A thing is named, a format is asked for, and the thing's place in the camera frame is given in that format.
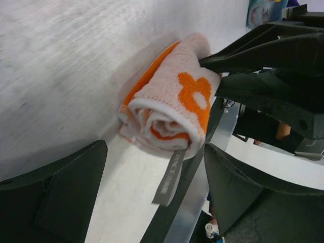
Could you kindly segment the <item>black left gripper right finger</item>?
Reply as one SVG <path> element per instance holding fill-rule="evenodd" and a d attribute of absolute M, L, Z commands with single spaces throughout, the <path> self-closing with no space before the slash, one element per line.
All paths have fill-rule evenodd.
<path fill-rule="evenodd" d="M 323 242 L 323 191 L 204 147 L 212 205 L 226 242 Z"/>

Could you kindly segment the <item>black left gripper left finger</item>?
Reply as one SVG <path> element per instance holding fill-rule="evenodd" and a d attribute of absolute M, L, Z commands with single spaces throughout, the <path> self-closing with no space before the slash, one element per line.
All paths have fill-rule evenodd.
<path fill-rule="evenodd" d="M 103 140 L 1 182 L 1 242 L 84 242 L 108 147 Z"/>

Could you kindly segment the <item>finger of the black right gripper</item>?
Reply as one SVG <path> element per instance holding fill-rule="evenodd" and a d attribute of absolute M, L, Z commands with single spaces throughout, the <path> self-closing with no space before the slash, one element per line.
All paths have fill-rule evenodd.
<path fill-rule="evenodd" d="M 216 95 L 268 114 L 305 138 L 323 138 L 323 95 L 290 86 L 272 73 L 226 76 Z"/>
<path fill-rule="evenodd" d="M 263 67 L 323 72 L 323 28 L 292 21 L 260 25 L 199 63 L 214 72 L 257 71 Z"/>

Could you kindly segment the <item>orange flower pattern towel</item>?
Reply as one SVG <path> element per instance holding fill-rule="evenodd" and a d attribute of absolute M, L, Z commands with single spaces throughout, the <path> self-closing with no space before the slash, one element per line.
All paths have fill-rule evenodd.
<path fill-rule="evenodd" d="M 120 135 L 139 149 L 170 158 L 184 150 L 186 159 L 205 142 L 214 95 L 221 75 L 199 64 L 210 54 L 201 33 L 170 45 L 148 67 L 118 110 Z"/>

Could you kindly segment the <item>teal plastic basket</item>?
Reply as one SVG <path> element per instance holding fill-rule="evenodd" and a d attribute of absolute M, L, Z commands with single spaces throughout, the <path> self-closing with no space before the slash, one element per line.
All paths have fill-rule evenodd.
<path fill-rule="evenodd" d="M 288 0 L 251 0 L 247 14 L 247 27 L 254 29 L 268 22 L 282 19 L 282 9 L 286 8 Z"/>

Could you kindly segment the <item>grey towel hang loop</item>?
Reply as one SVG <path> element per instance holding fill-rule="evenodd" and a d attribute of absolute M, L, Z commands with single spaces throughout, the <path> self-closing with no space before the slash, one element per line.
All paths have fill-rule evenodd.
<path fill-rule="evenodd" d="M 152 204 L 167 207 L 171 203 L 179 184 L 185 153 L 186 150 L 176 150 L 173 153 Z"/>

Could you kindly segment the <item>aluminium front rail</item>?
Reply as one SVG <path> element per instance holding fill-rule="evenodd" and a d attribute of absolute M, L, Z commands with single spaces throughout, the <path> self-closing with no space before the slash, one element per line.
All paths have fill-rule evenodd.
<path fill-rule="evenodd" d="M 226 149 L 234 131 L 239 107 L 240 104 L 235 103 L 227 109 L 222 115 L 220 123 L 211 138 L 211 143 L 223 150 Z M 209 184 L 205 170 L 205 162 L 202 160 L 164 239 L 165 243 L 190 241 L 208 193 Z"/>

